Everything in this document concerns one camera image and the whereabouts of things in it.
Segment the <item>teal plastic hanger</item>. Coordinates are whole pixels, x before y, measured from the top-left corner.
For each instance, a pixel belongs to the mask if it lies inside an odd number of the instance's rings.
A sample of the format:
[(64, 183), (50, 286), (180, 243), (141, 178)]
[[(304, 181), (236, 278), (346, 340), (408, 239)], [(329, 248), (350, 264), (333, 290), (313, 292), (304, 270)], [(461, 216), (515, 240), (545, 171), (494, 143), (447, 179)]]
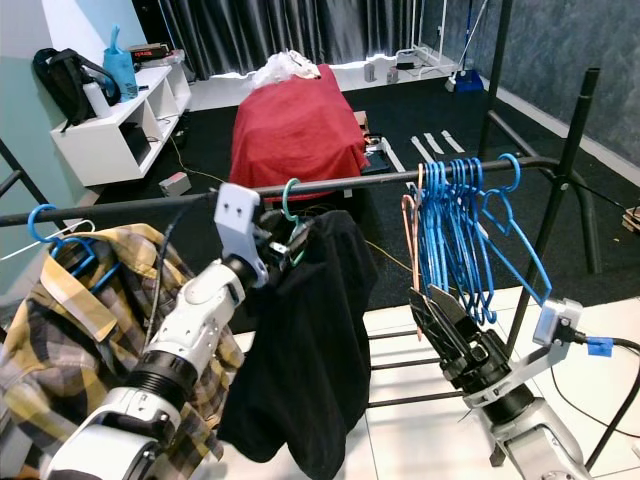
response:
[(305, 256), (306, 243), (308, 241), (308, 224), (303, 221), (300, 215), (291, 211), (291, 189), (300, 183), (300, 179), (291, 178), (285, 183), (282, 191), (282, 212), (284, 218), (291, 221), (293, 229), (289, 234), (288, 243), (285, 244), (285, 259), (288, 260), (291, 268), (296, 268)]

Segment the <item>white bottle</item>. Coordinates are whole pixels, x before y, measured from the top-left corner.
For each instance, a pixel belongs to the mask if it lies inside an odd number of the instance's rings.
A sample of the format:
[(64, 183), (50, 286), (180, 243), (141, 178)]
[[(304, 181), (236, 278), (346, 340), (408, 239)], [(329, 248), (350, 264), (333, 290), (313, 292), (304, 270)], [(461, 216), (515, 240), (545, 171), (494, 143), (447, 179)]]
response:
[(83, 83), (81, 88), (95, 118), (104, 119), (110, 116), (111, 108), (99, 83), (95, 81)]

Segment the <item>blue carrier bag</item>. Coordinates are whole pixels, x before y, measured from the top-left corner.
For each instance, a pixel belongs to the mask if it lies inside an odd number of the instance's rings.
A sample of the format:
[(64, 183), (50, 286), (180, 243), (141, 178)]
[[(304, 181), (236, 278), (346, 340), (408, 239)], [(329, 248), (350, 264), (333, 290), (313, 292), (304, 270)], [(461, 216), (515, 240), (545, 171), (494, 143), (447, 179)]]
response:
[(138, 84), (134, 76), (134, 64), (131, 52), (119, 45), (120, 26), (111, 29), (108, 46), (102, 52), (102, 67), (113, 78), (120, 92), (120, 101), (131, 101), (138, 95)]

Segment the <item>white crumpled bundle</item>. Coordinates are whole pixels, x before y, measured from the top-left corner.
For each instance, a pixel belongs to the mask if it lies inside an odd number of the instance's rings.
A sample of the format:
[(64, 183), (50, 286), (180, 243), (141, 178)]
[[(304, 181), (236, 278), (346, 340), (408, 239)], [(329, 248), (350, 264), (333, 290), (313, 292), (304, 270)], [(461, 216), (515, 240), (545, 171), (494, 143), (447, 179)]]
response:
[(319, 79), (323, 77), (319, 67), (296, 50), (276, 52), (270, 56), (264, 67), (256, 70), (251, 76), (253, 90), (288, 81), (293, 77), (302, 79)]

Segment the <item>plain black garment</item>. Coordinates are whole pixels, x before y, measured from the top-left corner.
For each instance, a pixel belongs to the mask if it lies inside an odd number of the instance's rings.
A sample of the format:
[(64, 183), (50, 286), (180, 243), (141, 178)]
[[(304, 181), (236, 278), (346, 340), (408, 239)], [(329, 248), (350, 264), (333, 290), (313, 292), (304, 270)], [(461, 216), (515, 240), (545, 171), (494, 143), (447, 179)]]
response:
[(220, 442), (259, 463), (288, 448), (311, 480), (334, 480), (370, 397), (364, 314), (378, 269), (344, 210), (308, 224), (300, 264), (253, 289), (253, 342), (225, 401)]

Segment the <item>black metal clothes rack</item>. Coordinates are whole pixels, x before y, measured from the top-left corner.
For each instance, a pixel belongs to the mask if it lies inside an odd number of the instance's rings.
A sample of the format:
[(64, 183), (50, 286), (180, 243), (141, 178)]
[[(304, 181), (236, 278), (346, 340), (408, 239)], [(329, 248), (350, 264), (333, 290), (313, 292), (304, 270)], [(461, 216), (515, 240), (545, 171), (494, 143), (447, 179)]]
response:
[[(506, 0), (502, 10), (500, 10), (498, 44), (495, 46), (493, 78), (490, 78), (490, 90), (488, 96), (488, 104), (493, 104), (497, 100), (499, 93), (498, 77), (500, 74), (500, 63), (502, 63), (503, 55), (506, 55), (504, 47), (506, 47), (507, 29), (509, 27), (509, 12), (515, 4), (515, 0)], [(564, 147), (561, 157), (558, 160), (549, 159), (549, 157), (535, 157), (534, 150), (527, 147), (527, 142), (517, 132), (513, 131), (506, 123), (506, 120), (492, 109), (485, 110), (483, 119), (483, 127), (481, 131), (488, 132), (490, 124), (495, 125), (498, 131), (506, 134), (509, 140), (516, 142), (516, 146), (525, 152), (524, 157), (517, 157), (520, 160), (522, 170), (540, 169), (543, 170), (550, 183), (552, 183), (552, 193), (547, 200), (547, 206), (543, 219), (541, 219), (540, 230), (538, 233), (538, 241), (534, 243), (534, 250), (541, 255), (541, 252), (547, 247), (550, 241), (550, 224), (556, 221), (559, 207), (563, 202), (564, 192), (566, 191), (586, 191), (588, 193), (575, 193), (579, 196), (582, 210), (581, 223), (584, 225), (584, 242), (590, 243), (590, 238), (595, 238), (595, 234), (589, 236), (586, 230), (593, 225), (593, 219), (590, 218), (591, 212), (594, 212), (593, 201), (588, 200), (590, 195), (595, 195), (593, 189), (590, 189), (582, 183), (575, 183), (579, 178), (575, 177), (573, 165), (575, 165), (577, 151), (581, 146), (582, 137), (584, 137), (585, 125), (588, 122), (591, 105), (593, 105), (593, 95), (598, 84), (602, 69), (599, 67), (589, 67), (582, 77), (582, 86), (579, 92), (579, 99), (575, 110), (573, 110), (570, 127), (568, 127), (567, 136), (564, 137)], [(484, 150), (484, 137), (486, 133), (481, 133), (480, 151)], [(475, 170), (483, 170), (483, 172), (502, 172), (502, 170), (512, 170), (511, 164), (507, 161), (490, 161), (490, 163), (477, 163)], [(353, 177), (335, 180), (320, 180), (320, 182), (310, 182), (297, 184), (291, 189), (291, 192), (297, 191), (301, 193), (330, 193), (338, 191), (338, 189), (369, 189), (381, 186), (389, 186), (389, 184), (401, 182), (406, 183), (411, 180), (415, 173), (412, 172), (393, 172), (376, 175), (365, 175), (365, 177)], [(259, 193), (262, 198), (268, 196), (282, 197), (284, 186), (262, 187), (253, 189)], [(45, 211), (37, 216), (37, 223), (49, 223), (49, 221), (60, 221), (72, 218), (93, 218), (93, 216), (123, 214), (123, 212), (143, 212), (150, 210), (170, 210), (170, 209), (187, 209), (188, 206), (200, 204), (200, 202), (212, 202), (218, 196), (218, 189), (211, 189), (210, 192), (202, 193), (202, 195), (183, 195), (179, 197), (164, 198), (145, 198), (145, 200), (134, 200), (128, 202), (119, 202), (119, 204), (93, 205), (86, 207), (70, 207), (70, 209)], [(15, 227), (19, 223), (26, 225), (26, 218), (22, 218), (17, 214), (0, 216), (0, 227)], [(515, 342), (518, 332), (524, 321), (525, 311), (529, 306), (531, 296), (529, 293), (522, 292), (518, 297), (516, 314), (513, 316), (513, 323), (508, 330), (508, 338), (503, 344), (504, 355), (508, 357), (509, 364), (513, 364), (517, 360), (511, 360), (512, 352), (515, 352)], [(591, 337), (579, 332), (577, 339), (573, 344), (581, 344), (588, 346)], [(402, 404), (416, 404), (429, 401), (443, 401), (443, 399), (458, 398), (463, 401), (466, 394), (454, 388), (449, 392), (430, 394), (430, 396), (413, 396), (397, 399), (385, 399), (385, 401), (371, 402), (369, 408), (383, 408), (392, 406), (402, 406)], [(524, 408), (504, 422), (490, 419), (488, 410), (495, 410), (497, 406), (503, 407), (504, 411), (512, 410), (515, 407), (513, 399), (498, 399), (497, 402), (488, 404), (480, 408), (475, 408), (489, 422), (488, 435), (490, 442), (494, 445), (494, 452), (490, 456), (490, 465), (497, 467), (502, 466), (503, 462), (509, 460), (513, 466), (521, 472), (526, 479), (541, 480), (590, 480), (590, 467), (598, 460), (600, 453), (603, 452), (608, 439), (616, 430), (616, 425), (607, 426), (602, 439), (596, 443), (596, 448), (590, 456), (582, 456), (579, 444), (576, 439), (572, 438), (570, 430), (564, 425), (561, 417), (552, 410), (545, 399), (541, 397), (532, 397), (530, 402), (524, 404)]]

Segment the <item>black backpack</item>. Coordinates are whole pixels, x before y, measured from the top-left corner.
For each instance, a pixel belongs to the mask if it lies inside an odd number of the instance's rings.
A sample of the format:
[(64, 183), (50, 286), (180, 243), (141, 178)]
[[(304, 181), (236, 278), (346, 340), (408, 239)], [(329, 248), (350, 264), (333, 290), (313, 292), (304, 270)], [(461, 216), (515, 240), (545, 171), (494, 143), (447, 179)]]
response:
[(99, 88), (108, 106), (122, 101), (122, 90), (108, 70), (79, 55), (76, 50), (40, 49), (33, 55), (32, 68), (61, 113), (67, 116), (64, 131), (70, 125), (95, 118), (84, 84)]

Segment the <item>small grey box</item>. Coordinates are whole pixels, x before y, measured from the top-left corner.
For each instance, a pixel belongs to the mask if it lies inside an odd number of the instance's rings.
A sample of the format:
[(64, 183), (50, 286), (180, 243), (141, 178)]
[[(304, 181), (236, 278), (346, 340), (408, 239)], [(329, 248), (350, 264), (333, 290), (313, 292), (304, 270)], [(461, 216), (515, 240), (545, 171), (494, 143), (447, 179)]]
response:
[(179, 197), (191, 191), (192, 183), (186, 172), (177, 172), (157, 183), (166, 197)]

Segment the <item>dark pleated curtain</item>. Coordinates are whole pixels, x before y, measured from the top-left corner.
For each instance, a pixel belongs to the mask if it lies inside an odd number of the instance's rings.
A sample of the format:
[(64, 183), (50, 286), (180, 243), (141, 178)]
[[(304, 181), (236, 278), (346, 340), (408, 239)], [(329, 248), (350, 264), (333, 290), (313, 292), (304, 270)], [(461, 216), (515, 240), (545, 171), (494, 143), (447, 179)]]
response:
[(346, 64), (410, 49), (416, 0), (157, 0), (166, 32), (197, 81), (248, 74), (271, 55), (300, 52)]

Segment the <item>blue plastic hanger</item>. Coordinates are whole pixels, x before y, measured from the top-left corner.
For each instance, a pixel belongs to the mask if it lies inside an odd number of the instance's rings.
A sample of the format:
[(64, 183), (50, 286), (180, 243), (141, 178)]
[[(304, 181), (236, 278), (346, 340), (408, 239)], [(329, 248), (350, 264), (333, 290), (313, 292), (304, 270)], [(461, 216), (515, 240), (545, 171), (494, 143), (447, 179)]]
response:
[(97, 250), (96, 239), (83, 237), (83, 236), (69, 236), (69, 230), (64, 236), (59, 234), (51, 234), (51, 236), (41, 236), (37, 232), (35, 224), (37, 223), (37, 216), (45, 211), (56, 210), (58, 207), (52, 204), (41, 204), (35, 207), (27, 216), (27, 229), (37, 244), (50, 244), (49, 253), (50, 259), (58, 262), (64, 270), (67, 270), (70, 275), (73, 275), (77, 279), (92, 279), (93, 275), (106, 265), (104, 273), (101, 278), (97, 279), (90, 287), (90, 291), (101, 291), (102, 285), (104, 285), (110, 279), (110, 276), (118, 269), (118, 264), (110, 264), (106, 262), (104, 257), (99, 255)]
[(449, 242), (447, 247), (447, 253), (451, 256), (451, 275), (452, 284), (460, 292), (460, 296), (465, 296), (465, 300), (460, 300), (463, 306), (465, 306), (468, 314), (471, 314), (470, 308), (467, 306), (468, 292), (466, 288), (466, 273), (465, 266), (463, 266), (463, 260), (460, 255), (460, 243), (458, 243), (458, 228), (457, 220), (454, 219), (454, 166), (453, 161), (445, 161), (440, 164), (440, 170), (435, 174), (435, 186), (440, 191), (440, 200), (438, 204), (442, 206), (443, 210), (443, 229), (445, 232), (445, 239)]
[(421, 276), (421, 292), (434, 300), (465, 300), (454, 287), (451, 275), (451, 256), (447, 253), (449, 242), (443, 229), (443, 210), (438, 204), (440, 191), (436, 188), (435, 174), (439, 163), (419, 165), (419, 182), (413, 201), (416, 212), (416, 255)]
[(486, 241), (477, 224), (476, 189), (472, 182), (476, 157), (461, 157), (453, 161), (454, 166), (454, 219), (457, 220), (460, 255), (465, 266), (467, 306), (476, 323), (497, 323), (497, 314), (492, 310), (493, 275)]
[(498, 157), (498, 160), (507, 161), (507, 163), (511, 164), (513, 172), (515, 172), (515, 178), (507, 186), (490, 189), (481, 188), (479, 191), (480, 212), (481, 215), (484, 215), (484, 218), (493, 224), (499, 234), (518, 239), (518, 242), (524, 247), (527, 256), (532, 261), (532, 270), (534, 270), (532, 279), (530, 279), (530, 274), (521, 273), (521, 270), (516, 268), (502, 248), (497, 247), (493, 239), (486, 237), (486, 241), (489, 242), (490, 247), (494, 248), (498, 259), (506, 266), (513, 278), (524, 288), (524, 293), (529, 293), (535, 305), (541, 307), (549, 300), (550, 293), (553, 292), (553, 284), (550, 283), (550, 278), (543, 262), (541, 262), (539, 253), (534, 250), (534, 244), (529, 241), (524, 229), (518, 224), (515, 218), (515, 209), (513, 209), (511, 201), (509, 201), (509, 195), (520, 187), (522, 175), (524, 175), (522, 174), (520, 160), (513, 154), (502, 154)]

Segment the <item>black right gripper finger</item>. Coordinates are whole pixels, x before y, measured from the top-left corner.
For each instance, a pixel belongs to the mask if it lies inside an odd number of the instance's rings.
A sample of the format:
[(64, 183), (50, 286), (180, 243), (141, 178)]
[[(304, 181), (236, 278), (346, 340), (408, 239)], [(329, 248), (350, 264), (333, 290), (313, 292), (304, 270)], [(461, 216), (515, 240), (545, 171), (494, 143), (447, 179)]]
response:
[(413, 320), (431, 347), (439, 355), (443, 367), (465, 367), (466, 349), (452, 349), (442, 333), (442, 325), (436, 321), (428, 307), (428, 297), (417, 291), (410, 292), (410, 307)]
[(452, 349), (470, 349), (483, 332), (481, 325), (468, 314), (465, 306), (436, 285), (428, 288), (428, 307), (436, 321), (442, 325), (444, 338)]

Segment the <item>yellow plaid shirt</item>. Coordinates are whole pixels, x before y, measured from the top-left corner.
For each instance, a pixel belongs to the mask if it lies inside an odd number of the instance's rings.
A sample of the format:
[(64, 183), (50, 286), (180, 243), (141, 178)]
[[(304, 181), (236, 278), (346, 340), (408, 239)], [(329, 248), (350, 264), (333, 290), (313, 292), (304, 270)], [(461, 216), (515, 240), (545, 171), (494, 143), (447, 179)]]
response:
[(77, 279), (44, 257), (40, 279), (15, 312), (1, 351), (0, 389), (14, 424), (44, 460), (136, 366), (151, 312), (168, 315), (192, 278), (175, 248), (163, 264), (163, 234), (145, 223), (83, 233), (118, 269), (102, 285)]

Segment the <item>white shelf unit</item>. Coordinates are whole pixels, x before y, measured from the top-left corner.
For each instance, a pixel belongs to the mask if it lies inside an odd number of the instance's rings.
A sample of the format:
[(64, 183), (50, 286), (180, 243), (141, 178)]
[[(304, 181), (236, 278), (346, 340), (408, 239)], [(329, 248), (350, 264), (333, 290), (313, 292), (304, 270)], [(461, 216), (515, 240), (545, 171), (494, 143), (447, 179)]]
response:
[(172, 140), (191, 100), (186, 67), (138, 70), (136, 99), (111, 106), (105, 118), (52, 128), (52, 142), (83, 186), (145, 178)]

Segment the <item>red cloth cover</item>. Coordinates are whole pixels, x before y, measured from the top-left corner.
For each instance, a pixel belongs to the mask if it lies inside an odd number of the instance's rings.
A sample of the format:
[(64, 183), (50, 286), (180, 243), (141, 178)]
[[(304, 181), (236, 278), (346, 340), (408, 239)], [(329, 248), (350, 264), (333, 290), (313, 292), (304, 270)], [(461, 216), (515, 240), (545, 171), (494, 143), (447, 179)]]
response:
[(229, 182), (261, 188), (360, 177), (365, 134), (328, 64), (320, 77), (292, 76), (256, 88), (237, 108)]

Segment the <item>red black flat box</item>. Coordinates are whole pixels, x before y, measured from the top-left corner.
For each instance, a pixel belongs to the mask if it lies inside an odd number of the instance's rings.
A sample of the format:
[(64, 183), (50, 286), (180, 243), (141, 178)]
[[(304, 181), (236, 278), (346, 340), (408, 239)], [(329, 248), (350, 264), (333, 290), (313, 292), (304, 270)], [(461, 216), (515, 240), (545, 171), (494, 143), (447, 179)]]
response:
[(147, 61), (157, 61), (169, 58), (172, 55), (172, 47), (168, 44), (141, 44), (129, 46), (128, 54), (136, 65), (147, 63)]

